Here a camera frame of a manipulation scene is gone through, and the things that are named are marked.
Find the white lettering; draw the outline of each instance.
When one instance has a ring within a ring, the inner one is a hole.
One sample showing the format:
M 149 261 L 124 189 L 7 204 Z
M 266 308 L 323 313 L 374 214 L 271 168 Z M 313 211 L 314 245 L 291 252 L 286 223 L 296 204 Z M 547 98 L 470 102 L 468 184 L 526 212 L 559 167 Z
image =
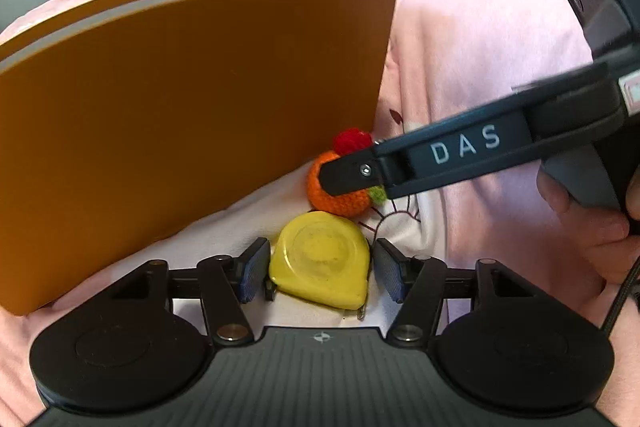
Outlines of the white lettering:
M 436 159 L 436 163 L 446 163 L 449 161 L 449 151 L 447 146 L 442 142 L 436 142 L 431 144 L 431 150 L 433 151 L 433 157 Z
M 487 140 L 487 143 L 485 143 L 484 146 L 487 149 L 495 149 L 496 147 L 498 147 L 498 145 L 500 145 L 500 137 L 494 132 L 490 131 L 495 131 L 495 125 L 489 124 L 482 127 L 482 136 L 484 136 L 484 139 Z
M 465 135 L 460 133 L 460 157 L 461 158 L 465 157 L 465 152 L 472 152 L 473 154 L 476 154 L 476 150 L 474 149 L 474 146 L 471 145 L 471 142 L 469 142 L 469 140 L 466 139 Z

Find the orange folder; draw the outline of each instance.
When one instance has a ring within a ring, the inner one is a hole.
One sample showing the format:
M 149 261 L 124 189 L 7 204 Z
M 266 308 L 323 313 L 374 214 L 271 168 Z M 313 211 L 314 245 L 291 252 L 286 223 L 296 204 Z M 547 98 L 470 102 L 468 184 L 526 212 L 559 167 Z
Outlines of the orange folder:
M 394 4 L 94 0 L 0 46 L 0 306 L 34 311 L 370 129 Z

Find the bolt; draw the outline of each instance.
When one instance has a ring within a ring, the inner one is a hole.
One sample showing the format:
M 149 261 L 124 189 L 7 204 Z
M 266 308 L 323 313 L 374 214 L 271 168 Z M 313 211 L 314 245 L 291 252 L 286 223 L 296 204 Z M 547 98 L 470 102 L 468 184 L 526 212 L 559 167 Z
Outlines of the bolt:
M 422 328 L 414 326 L 413 324 L 400 324 L 391 331 L 391 334 L 396 340 L 401 342 L 419 341 L 423 336 Z
M 225 324 L 218 328 L 216 334 L 224 341 L 237 342 L 244 339 L 249 334 L 249 330 L 242 324 Z

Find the orange crochet ball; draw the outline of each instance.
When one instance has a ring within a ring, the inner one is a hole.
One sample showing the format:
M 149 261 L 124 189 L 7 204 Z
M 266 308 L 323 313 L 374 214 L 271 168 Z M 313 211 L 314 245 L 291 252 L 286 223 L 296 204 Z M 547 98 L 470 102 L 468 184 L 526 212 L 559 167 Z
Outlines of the orange crochet ball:
M 335 152 L 327 151 L 316 158 L 316 161 L 309 169 L 309 174 L 306 176 L 306 197 L 316 210 L 323 210 L 336 216 L 356 217 L 367 210 L 371 204 L 366 189 L 340 196 L 331 196 L 322 190 L 318 181 L 318 174 L 322 164 L 339 157 Z

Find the round black disc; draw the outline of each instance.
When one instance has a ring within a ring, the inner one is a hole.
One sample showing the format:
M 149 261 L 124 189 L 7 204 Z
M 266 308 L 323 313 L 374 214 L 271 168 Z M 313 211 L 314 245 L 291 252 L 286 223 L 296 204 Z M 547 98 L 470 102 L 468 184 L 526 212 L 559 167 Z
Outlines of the round black disc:
M 587 406 L 613 369 L 607 337 L 546 299 L 501 299 L 452 322 L 435 345 L 461 391 L 499 410 L 539 416 Z
M 44 330 L 30 352 L 38 391 L 80 412 L 142 409 L 179 393 L 199 372 L 206 344 L 196 328 L 145 301 L 113 299 Z

